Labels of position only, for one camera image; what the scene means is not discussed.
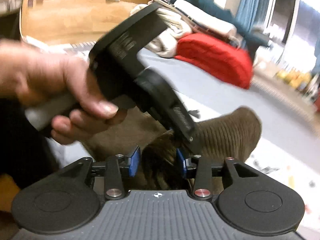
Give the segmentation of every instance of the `red pillow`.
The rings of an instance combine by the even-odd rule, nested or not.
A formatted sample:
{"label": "red pillow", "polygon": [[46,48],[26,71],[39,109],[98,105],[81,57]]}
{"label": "red pillow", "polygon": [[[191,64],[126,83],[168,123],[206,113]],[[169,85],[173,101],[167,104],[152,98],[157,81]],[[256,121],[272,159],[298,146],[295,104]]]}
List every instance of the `red pillow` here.
{"label": "red pillow", "polygon": [[248,89],[253,76],[249,53],[224,41],[194,33],[178,41],[176,59],[191,63],[216,78]]}

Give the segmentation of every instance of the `brown corduroy fabric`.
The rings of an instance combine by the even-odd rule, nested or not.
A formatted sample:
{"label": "brown corduroy fabric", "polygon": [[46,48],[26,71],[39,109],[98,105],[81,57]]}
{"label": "brown corduroy fabric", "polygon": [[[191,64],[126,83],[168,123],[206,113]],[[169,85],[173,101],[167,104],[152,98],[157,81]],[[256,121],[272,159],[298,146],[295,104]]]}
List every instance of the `brown corduroy fabric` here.
{"label": "brown corduroy fabric", "polygon": [[[213,161],[223,161],[231,156],[245,162],[255,149],[261,136],[261,123],[255,113],[240,107],[231,114],[196,124],[194,138],[199,142],[199,154]],[[142,153],[142,168],[148,189],[188,189],[192,180],[180,177],[174,165],[176,148],[172,131],[164,133],[145,147]],[[214,193],[223,190],[221,178],[212,178]]]}

